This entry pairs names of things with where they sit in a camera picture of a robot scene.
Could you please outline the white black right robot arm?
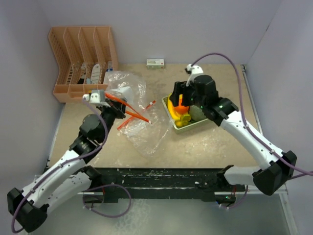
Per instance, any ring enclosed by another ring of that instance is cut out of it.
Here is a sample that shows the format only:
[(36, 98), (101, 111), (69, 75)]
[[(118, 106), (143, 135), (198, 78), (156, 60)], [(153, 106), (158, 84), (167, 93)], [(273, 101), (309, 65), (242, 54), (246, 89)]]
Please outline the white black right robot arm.
[(224, 168), (217, 180), (220, 190), (249, 185), (270, 196), (293, 176), (297, 156), (270, 143), (245, 121), (230, 99), (219, 96), (211, 76), (199, 75), (191, 83), (175, 82), (169, 99), (174, 106), (199, 107), (206, 118), (231, 134), (258, 163), (258, 167), (230, 165)]

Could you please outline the clear zip bag orange zipper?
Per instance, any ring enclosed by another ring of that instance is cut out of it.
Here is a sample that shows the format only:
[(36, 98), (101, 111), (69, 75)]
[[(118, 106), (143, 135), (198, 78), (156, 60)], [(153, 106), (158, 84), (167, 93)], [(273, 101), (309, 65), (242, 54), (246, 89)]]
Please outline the clear zip bag orange zipper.
[(107, 94), (125, 99), (127, 120), (117, 128), (143, 156), (157, 153), (170, 131), (171, 122), (143, 77), (128, 71), (108, 76)]

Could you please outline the green netted melon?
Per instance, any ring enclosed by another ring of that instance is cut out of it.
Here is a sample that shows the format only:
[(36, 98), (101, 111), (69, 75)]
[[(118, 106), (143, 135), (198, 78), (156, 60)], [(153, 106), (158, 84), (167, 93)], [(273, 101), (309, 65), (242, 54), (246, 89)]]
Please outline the green netted melon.
[(195, 122), (202, 121), (202, 120), (206, 119), (201, 108), (199, 108), (195, 105), (189, 107), (188, 113), (191, 116), (191, 119)]

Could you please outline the orange fruit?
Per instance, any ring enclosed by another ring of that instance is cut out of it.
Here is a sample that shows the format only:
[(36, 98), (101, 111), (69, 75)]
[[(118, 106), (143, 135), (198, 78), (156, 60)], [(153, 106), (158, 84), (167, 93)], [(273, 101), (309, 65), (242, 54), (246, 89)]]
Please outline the orange fruit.
[(183, 100), (183, 95), (180, 94), (179, 95), (179, 105), (177, 107), (175, 107), (175, 111), (178, 113), (178, 114), (181, 114), (181, 115), (184, 115), (186, 113), (188, 113), (189, 111), (189, 106), (184, 106), (182, 104), (182, 100)]

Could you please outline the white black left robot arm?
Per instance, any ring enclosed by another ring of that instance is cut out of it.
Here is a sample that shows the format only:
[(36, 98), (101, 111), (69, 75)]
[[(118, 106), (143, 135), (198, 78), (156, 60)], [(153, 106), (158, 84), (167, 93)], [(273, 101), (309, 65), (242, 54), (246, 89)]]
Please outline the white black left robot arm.
[(80, 192), (116, 186), (105, 183), (101, 173), (88, 163), (102, 150), (114, 121), (125, 118), (126, 102), (106, 99), (95, 105), (60, 160), (23, 189), (8, 192), (12, 233), (35, 231), (50, 213)]

